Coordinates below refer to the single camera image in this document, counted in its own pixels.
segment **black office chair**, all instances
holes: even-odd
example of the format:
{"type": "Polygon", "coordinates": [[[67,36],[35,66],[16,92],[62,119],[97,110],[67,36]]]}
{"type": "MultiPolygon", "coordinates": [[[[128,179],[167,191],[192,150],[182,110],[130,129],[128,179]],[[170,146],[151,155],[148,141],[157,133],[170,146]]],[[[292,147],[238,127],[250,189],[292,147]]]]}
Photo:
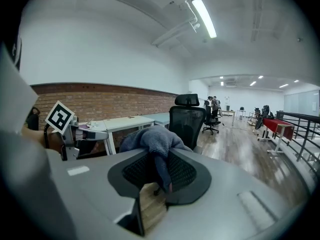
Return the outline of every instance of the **black office chair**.
{"type": "Polygon", "coordinates": [[[219,130],[214,129],[214,126],[217,126],[218,124],[220,124],[221,122],[217,120],[217,117],[214,118],[215,121],[212,121],[212,116],[211,116],[211,107],[209,106],[209,102],[207,100],[204,101],[205,104],[205,111],[206,111],[206,117],[205,117],[205,121],[204,124],[206,126],[209,127],[203,127],[202,129],[202,133],[204,133],[204,131],[210,131],[211,135],[214,135],[213,131],[216,131],[217,133],[219,133],[219,130]]]}
{"type": "Polygon", "coordinates": [[[170,108],[169,131],[177,134],[184,145],[201,154],[202,148],[197,146],[199,132],[206,118],[206,110],[200,105],[198,94],[181,94],[175,98],[170,108]]]}

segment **glass wall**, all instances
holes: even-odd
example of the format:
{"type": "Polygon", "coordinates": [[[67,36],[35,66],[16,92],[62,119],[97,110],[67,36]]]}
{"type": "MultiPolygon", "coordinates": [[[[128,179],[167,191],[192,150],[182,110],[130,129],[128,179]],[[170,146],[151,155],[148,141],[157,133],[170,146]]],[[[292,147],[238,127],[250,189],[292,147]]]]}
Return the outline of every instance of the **glass wall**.
{"type": "Polygon", "coordinates": [[[319,116],[319,90],[284,96],[284,111],[310,116],[319,116]]]}

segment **red table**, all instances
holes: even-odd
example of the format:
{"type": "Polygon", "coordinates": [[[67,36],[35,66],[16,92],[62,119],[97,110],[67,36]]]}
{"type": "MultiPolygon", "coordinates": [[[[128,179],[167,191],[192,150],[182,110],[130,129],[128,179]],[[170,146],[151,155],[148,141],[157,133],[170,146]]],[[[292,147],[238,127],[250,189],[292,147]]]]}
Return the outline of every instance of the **red table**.
{"type": "Polygon", "coordinates": [[[292,140],[294,136],[294,130],[295,130],[294,125],[285,121],[281,121],[279,119],[268,119],[268,118],[263,119],[263,124],[266,128],[265,133],[263,138],[257,138],[258,141],[259,140],[270,141],[270,139],[267,138],[267,132],[268,132],[268,129],[270,129],[273,133],[277,133],[280,135],[279,135],[279,140],[275,150],[267,150],[267,152],[283,153],[283,151],[279,151],[280,143],[283,137],[286,137],[290,141],[292,140]]]}

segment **fluorescent light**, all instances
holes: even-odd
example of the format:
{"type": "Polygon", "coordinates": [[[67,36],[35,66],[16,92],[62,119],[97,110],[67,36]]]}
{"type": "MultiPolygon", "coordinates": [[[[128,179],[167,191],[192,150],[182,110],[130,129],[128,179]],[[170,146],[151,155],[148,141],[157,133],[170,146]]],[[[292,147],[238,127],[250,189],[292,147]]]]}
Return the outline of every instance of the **fluorescent light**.
{"type": "Polygon", "coordinates": [[[209,33],[209,36],[211,38],[216,38],[217,37],[216,30],[215,30],[214,24],[212,23],[209,12],[208,12],[204,2],[202,0],[193,0],[192,4],[194,5],[196,10],[200,14],[200,17],[203,20],[203,23],[206,27],[206,30],[209,33]]]}

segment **metal railing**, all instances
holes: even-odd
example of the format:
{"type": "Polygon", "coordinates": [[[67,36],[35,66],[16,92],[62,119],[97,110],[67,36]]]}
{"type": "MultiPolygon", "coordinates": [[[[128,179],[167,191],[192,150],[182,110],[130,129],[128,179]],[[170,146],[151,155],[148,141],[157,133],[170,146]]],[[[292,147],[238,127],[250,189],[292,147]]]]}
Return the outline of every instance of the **metal railing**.
{"type": "Polygon", "coordinates": [[[313,179],[318,182],[320,180],[320,117],[277,111],[276,118],[294,125],[292,141],[286,139],[282,141],[294,151],[297,162],[303,161],[307,165],[313,172],[313,179]]]}

